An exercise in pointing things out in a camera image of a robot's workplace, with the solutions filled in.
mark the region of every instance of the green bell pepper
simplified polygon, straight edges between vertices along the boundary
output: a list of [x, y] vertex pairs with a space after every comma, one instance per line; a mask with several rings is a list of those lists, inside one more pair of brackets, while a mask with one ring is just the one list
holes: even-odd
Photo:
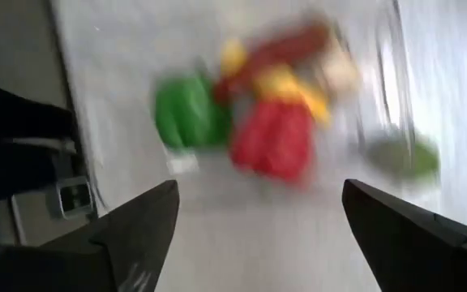
[[204, 74], [175, 76], [156, 90], [156, 128], [169, 148], [226, 144], [232, 127], [228, 106], [212, 99], [212, 81]]

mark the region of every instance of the red object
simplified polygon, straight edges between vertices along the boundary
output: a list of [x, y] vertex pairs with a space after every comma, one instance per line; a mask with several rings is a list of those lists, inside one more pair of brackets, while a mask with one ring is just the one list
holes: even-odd
[[241, 169], [296, 183], [311, 160], [312, 128], [304, 105], [260, 101], [234, 136], [230, 157]]
[[310, 24], [294, 32], [268, 41], [250, 53], [246, 64], [235, 74], [220, 80], [214, 87], [217, 101], [227, 101], [229, 95], [251, 86], [262, 70], [277, 64], [292, 64], [321, 51], [329, 41], [329, 27]]

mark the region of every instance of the white surface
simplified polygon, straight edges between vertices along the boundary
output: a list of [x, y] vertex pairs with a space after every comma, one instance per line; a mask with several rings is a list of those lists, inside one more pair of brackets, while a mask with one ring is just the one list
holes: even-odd
[[[58, 2], [71, 84], [106, 202], [115, 208], [170, 178], [149, 113], [154, 77], [199, 57], [213, 61], [226, 37], [321, 7], [341, 22], [364, 81], [375, 84], [366, 32], [377, 2]], [[414, 122], [439, 146], [442, 187], [394, 186], [376, 176], [350, 155], [349, 114], [335, 114], [334, 127], [318, 134], [317, 176], [293, 196], [239, 174], [224, 153], [200, 153], [199, 172], [176, 177], [182, 207], [158, 291], [377, 290], [341, 207], [345, 178], [467, 224], [467, 2], [401, 3]], [[360, 98], [374, 98], [372, 89]]]

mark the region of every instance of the red bell pepper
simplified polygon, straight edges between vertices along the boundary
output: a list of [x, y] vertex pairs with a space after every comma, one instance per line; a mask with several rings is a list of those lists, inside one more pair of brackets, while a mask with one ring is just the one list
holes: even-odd
[[217, 101], [227, 101], [230, 93], [250, 87], [253, 79], [263, 70], [311, 57], [326, 48], [329, 32], [326, 24], [309, 24], [262, 44], [250, 53], [238, 72], [216, 84], [214, 97]]
[[244, 170], [296, 183], [311, 160], [313, 124], [302, 104], [260, 101], [233, 138], [232, 162]]

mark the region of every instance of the yellow object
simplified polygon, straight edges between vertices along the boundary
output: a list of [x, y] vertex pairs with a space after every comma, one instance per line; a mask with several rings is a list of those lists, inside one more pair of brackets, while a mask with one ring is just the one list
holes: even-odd
[[248, 59], [248, 52], [239, 40], [228, 41], [221, 55], [221, 74], [230, 76], [241, 69]]
[[[237, 40], [228, 41], [221, 55], [221, 73], [232, 75], [246, 62], [248, 53]], [[284, 102], [303, 102], [316, 121], [329, 124], [327, 98], [319, 89], [302, 82], [285, 64], [267, 69], [253, 80], [258, 98], [279, 99]]]

